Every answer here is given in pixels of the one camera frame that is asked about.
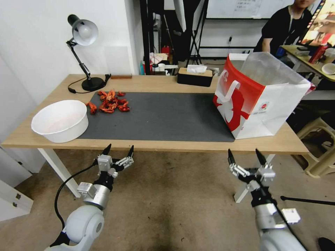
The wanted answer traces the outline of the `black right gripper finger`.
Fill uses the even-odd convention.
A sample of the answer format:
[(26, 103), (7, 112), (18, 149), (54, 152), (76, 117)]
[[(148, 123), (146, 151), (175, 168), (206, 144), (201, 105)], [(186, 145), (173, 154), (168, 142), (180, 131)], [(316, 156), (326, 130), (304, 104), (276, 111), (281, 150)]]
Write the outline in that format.
[(273, 166), (271, 164), (271, 161), (273, 159), (273, 154), (268, 155), (265, 157), (258, 149), (255, 149), (258, 161), (260, 163), (260, 166), (258, 169), (272, 169)]
[(249, 171), (236, 164), (234, 156), (230, 149), (228, 149), (228, 163), (229, 163), (229, 169), (234, 176), (247, 177), (250, 175)]

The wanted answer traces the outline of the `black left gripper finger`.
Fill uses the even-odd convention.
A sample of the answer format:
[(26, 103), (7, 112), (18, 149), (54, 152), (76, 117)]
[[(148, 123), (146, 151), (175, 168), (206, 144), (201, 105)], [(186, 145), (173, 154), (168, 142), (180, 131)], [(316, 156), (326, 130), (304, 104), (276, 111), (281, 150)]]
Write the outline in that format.
[(130, 167), (133, 163), (133, 155), (134, 155), (134, 145), (131, 146), (128, 155), (114, 163), (114, 169), (116, 172), (121, 172), (122, 170)]
[(110, 158), (111, 156), (109, 155), (111, 149), (111, 144), (109, 144), (103, 151), (102, 153), (98, 156), (98, 159), (101, 158)]

